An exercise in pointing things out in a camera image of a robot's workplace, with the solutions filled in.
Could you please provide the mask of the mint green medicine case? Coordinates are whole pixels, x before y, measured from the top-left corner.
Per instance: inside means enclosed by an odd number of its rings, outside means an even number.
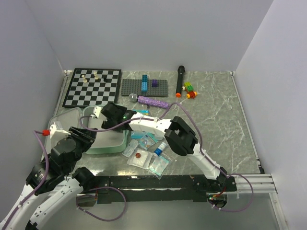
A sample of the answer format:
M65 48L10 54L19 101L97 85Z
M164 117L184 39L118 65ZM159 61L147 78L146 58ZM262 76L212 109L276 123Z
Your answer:
M84 109L72 108L61 114L58 114L51 118L48 126L54 124L54 122L60 122L61 127L64 130L68 130L70 127L81 128L79 124L79 118L81 116L88 116L93 114L94 107L88 106ZM106 118L100 115L98 119L84 118L83 125L88 128L100 129L102 122ZM127 135L128 131L108 131L108 132L98 132L96 134L96 139L91 148L86 152L86 154L96 155L96 154L111 154L120 153L124 151L127 145Z

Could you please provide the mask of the white gauze packet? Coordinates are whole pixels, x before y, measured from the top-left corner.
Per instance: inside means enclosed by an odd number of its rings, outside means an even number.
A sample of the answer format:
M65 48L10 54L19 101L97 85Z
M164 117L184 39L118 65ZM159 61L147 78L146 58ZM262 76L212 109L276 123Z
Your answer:
M140 153L141 157L137 159L135 157L136 153ZM142 169L148 169L152 157L153 157L153 154L151 152L148 152L143 149L136 149L133 152L133 154L129 157L127 164L130 166L135 166L135 167L139 167Z

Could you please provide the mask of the blue white bandage roll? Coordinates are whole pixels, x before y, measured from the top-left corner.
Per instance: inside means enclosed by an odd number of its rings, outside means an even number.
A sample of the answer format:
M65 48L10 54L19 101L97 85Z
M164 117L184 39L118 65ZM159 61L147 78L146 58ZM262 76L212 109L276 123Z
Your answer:
M159 157L162 152L165 150L165 148L168 146L166 142L162 142L154 151L153 156Z

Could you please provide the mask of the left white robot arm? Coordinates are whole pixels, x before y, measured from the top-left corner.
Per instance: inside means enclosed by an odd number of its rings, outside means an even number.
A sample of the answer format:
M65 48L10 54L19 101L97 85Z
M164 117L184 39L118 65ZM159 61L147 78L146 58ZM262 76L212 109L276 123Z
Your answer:
M51 217L55 208L80 192L94 189L93 174L85 167L77 169L70 179L52 197L49 194L69 175L82 154L90 149L96 131L70 127L48 130L52 149L44 153L44 159L36 164L26 179L21 195L11 211L0 223L2 230L24 230L39 226Z

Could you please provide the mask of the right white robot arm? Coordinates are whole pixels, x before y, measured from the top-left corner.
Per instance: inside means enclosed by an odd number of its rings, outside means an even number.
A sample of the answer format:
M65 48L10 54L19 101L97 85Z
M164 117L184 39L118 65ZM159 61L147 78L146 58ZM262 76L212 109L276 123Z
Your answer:
M200 168L209 180L211 189L222 190L226 185L226 172L201 147L193 129L179 116L172 119L161 119L143 115L126 107L108 103L101 114L106 118L102 129L142 131L163 136L171 150L188 157Z

